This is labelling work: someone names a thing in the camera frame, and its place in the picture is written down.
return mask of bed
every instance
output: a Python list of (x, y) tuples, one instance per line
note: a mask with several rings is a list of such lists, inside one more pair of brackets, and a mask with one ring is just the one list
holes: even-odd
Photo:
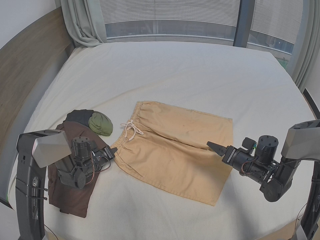
[[(234, 146), (249, 137), (279, 139), (314, 116), (267, 52), (191, 42), (117, 42), (76, 48), (34, 111), (25, 132), (53, 129), (74, 109), (106, 114), (112, 144), (137, 101), (152, 100), (233, 118)], [(9, 202), (15, 209), (14, 165)], [(313, 162), (302, 162), (289, 191), (267, 202), (253, 180), (232, 170), (216, 206), (141, 182), (114, 162), (98, 178), (86, 218), (44, 204), (45, 224), (65, 239), (256, 239), (293, 221), (307, 202)]]

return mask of beige shorts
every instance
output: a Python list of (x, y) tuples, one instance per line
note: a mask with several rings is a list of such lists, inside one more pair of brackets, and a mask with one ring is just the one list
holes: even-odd
[(137, 102), (130, 120), (143, 132), (123, 130), (111, 146), (115, 162), (131, 176), (169, 193), (214, 206), (232, 170), (207, 141), (232, 145), (232, 119), (170, 106)]

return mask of gray-green curtain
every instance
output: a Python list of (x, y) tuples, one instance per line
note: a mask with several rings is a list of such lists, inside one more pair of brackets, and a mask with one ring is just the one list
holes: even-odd
[(87, 47), (107, 42), (99, 0), (61, 0), (63, 18), (74, 42)]
[(303, 0), (301, 25), (286, 68), (301, 92), (305, 89), (320, 48), (319, 13), (320, 0)]

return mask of clothing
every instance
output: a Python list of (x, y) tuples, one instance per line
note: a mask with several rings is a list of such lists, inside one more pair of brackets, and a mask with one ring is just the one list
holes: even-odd
[[(95, 141), (98, 148), (102, 149), (106, 143), (96, 135), (90, 128), (78, 123), (64, 121), (59, 124), (57, 130), (65, 131), (69, 142), (72, 156), (74, 157), (74, 150), (71, 145), (73, 138), (78, 136), (88, 137), (91, 141)], [(99, 173), (94, 174), (92, 182), (83, 189), (76, 189), (70, 186), (63, 185), (58, 177), (57, 167), (54, 164), (48, 166), (48, 195), (49, 204), (60, 208), (60, 211), (65, 214), (73, 214), (85, 218), (87, 216), (87, 209), (90, 196), (94, 190)]]
[(111, 120), (100, 112), (94, 111), (88, 124), (89, 128), (98, 135), (110, 136), (112, 134), (113, 124)]
[(81, 109), (73, 110), (66, 115), (66, 121), (78, 122), (89, 127), (89, 119), (93, 114), (93, 110)]
[(216, 204), (232, 167), (206, 143), (232, 145), (232, 119), (139, 101), (125, 125), (111, 146), (122, 170), (169, 193)]

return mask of green cloth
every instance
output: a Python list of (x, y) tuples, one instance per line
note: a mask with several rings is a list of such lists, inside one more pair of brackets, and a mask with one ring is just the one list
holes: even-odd
[(112, 134), (113, 124), (106, 115), (94, 111), (89, 118), (89, 128), (98, 135), (110, 136), (110, 134)]

